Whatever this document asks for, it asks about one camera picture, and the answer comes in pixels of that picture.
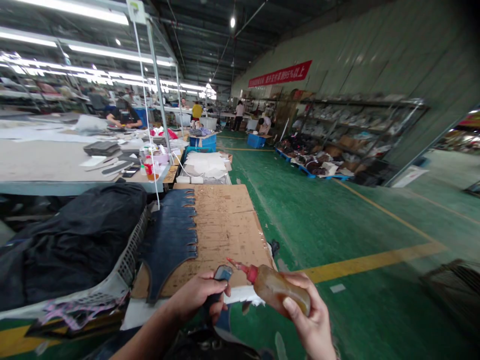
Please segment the phone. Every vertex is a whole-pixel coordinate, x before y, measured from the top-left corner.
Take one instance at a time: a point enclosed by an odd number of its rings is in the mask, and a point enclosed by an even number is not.
[[[230,278],[232,277],[232,274],[234,271],[230,266],[227,265],[220,265],[216,271],[215,271],[215,276],[213,277],[215,280],[222,281],[222,280],[227,280],[230,281]]]
[[[122,175],[122,178],[131,178],[135,173],[140,170],[140,166],[138,165],[132,165],[128,169],[125,170],[125,172]]]

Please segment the plastic bottle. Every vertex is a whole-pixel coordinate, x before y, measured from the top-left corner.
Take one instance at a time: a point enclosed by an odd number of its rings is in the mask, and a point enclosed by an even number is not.
[[[253,284],[256,294],[280,314],[288,319],[290,318],[283,305],[283,300],[289,297],[298,304],[305,316],[309,315],[310,295],[305,289],[293,285],[266,265],[246,266],[229,257],[226,259],[246,274],[246,279]]]
[[[160,174],[154,174],[154,162],[152,161],[151,155],[146,156],[143,166],[145,166],[146,177],[148,180],[155,181],[160,177]]]

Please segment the person in yellow shirt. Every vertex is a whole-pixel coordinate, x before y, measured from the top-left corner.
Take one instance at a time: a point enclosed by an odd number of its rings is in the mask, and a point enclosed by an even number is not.
[[[195,101],[195,105],[191,108],[191,128],[198,129],[200,127],[200,118],[204,112],[203,107],[198,101]]]

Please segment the hanging cord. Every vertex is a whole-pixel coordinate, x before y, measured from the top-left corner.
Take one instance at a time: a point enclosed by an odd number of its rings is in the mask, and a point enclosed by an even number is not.
[[[145,115],[146,115],[146,127],[148,131],[148,140],[150,141],[150,144],[153,144],[154,142],[152,141],[152,135],[150,134],[150,123],[149,123],[149,108],[147,106],[147,92],[145,90],[145,78],[144,78],[144,64],[142,63],[142,53],[140,51],[140,41],[139,41],[139,34],[137,32],[137,24],[135,21],[133,22],[133,29],[135,30],[135,38],[136,38],[136,48],[138,50],[138,58],[140,60],[140,72],[141,72],[141,84],[143,88],[143,100],[145,101]],[[152,163],[154,162],[154,152],[152,150],[152,147],[150,146],[150,155],[151,155],[151,161]],[[158,210],[160,210],[160,197],[159,197],[159,189],[157,188],[157,174],[155,173],[155,163],[151,167],[153,169],[153,178],[155,179],[153,182],[155,183],[155,193],[156,193],[156,201],[158,202]]]
[[[176,153],[173,152],[173,155],[175,155],[175,157],[178,159],[178,163],[180,164],[181,168],[183,169],[183,171],[185,172],[185,174],[187,174],[189,177],[191,178],[201,178],[203,175],[205,175],[205,173],[203,173],[202,175],[197,175],[197,176],[194,176],[194,175],[190,175],[187,170],[185,170],[184,166],[182,165],[182,162],[180,161],[179,157],[177,156]]]

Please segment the hand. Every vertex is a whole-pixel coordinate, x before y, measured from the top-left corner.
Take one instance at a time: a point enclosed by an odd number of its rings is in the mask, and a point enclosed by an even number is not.
[[[283,272],[281,275],[293,285],[305,289],[310,295],[308,317],[290,297],[283,300],[283,306],[295,324],[298,337],[308,356],[313,360],[335,360],[337,355],[332,344],[329,310],[314,283],[303,272]]]
[[[193,318],[209,295],[224,291],[228,297],[231,295],[230,284],[225,280],[214,280],[214,276],[214,271],[195,275],[168,300],[169,305],[181,321],[187,322]],[[222,295],[220,301],[210,307],[209,313],[212,323],[215,324],[222,310],[227,309]]]

